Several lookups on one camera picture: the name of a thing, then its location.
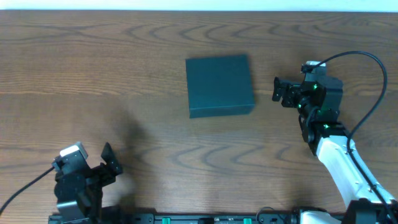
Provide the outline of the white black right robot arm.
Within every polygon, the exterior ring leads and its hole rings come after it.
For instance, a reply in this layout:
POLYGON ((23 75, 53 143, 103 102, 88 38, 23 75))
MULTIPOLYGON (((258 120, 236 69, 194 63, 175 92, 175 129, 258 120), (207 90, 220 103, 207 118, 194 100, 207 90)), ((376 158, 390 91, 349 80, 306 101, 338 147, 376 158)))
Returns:
POLYGON ((338 120, 342 96, 341 80, 306 74, 302 83, 275 78, 272 99, 297 109, 303 140, 332 176, 346 205, 343 223, 397 223, 397 200, 379 185, 338 120))

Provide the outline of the black foldable container box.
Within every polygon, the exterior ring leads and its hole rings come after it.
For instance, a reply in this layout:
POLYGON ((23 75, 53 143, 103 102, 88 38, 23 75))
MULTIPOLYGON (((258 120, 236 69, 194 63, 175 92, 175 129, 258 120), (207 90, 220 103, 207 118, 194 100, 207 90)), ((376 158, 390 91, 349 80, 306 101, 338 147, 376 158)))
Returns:
POLYGON ((255 107, 247 55, 185 61, 190 118, 249 114, 255 107))

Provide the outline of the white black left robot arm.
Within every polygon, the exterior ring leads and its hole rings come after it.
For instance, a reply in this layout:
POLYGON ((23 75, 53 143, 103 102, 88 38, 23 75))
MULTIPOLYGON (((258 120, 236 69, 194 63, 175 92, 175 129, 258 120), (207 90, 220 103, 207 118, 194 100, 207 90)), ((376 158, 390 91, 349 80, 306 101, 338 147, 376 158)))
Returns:
POLYGON ((49 216, 49 223, 102 222, 103 187, 114 183, 123 168, 108 142, 100 165, 91 168, 87 158, 83 144, 76 142, 62 149, 52 162, 58 213, 49 216))

